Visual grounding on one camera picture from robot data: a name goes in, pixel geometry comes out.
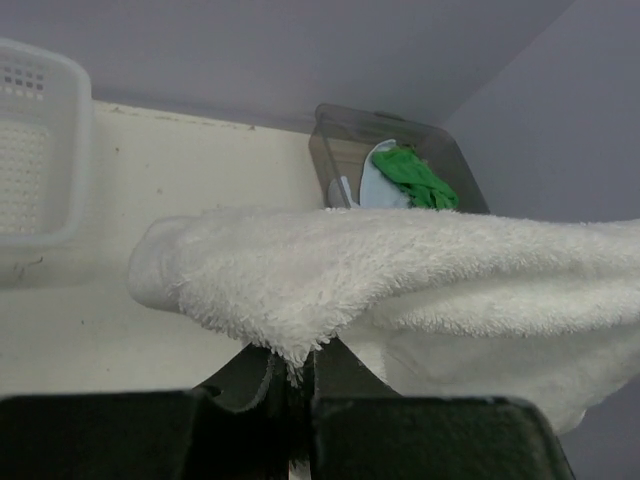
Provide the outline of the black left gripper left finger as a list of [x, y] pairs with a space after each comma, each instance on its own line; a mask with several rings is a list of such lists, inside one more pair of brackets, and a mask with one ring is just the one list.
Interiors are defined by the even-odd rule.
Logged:
[[280, 358], [249, 345], [193, 389], [198, 409], [213, 413], [280, 410]]

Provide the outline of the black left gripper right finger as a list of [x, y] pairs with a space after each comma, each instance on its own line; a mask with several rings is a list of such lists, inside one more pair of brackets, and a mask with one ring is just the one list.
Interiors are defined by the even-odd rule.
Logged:
[[315, 397], [399, 397], [339, 338], [309, 355], [309, 389]]

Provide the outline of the white towel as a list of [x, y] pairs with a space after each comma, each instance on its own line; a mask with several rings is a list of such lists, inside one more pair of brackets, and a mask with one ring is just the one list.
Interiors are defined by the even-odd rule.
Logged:
[[639, 373], [639, 224], [215, 209], [154, 222], [138, 303], [270, 349], [342, 339], [404, 395], [505, 395], [559, 433]]

